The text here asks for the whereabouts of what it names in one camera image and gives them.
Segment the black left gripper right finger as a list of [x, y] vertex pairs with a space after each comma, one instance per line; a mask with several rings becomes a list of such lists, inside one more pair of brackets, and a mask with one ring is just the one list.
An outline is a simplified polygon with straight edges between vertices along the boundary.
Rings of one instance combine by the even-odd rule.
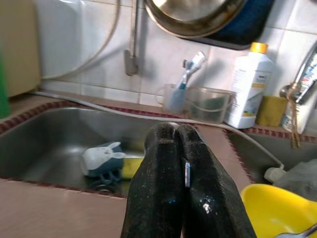
[[177, 134], [181, 156], [190, 164], [183, 237], [256, 237], [235, 182], [197, 130], [185, 124]]

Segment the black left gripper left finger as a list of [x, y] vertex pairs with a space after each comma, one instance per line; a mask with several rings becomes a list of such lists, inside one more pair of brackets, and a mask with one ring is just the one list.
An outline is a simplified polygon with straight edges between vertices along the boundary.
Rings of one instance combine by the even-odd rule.
[[178, 238], [184, 208], [183, 164], [176, 128], [154, 125], [146, 136], [145, 156], [133, 176], [122, 238]]

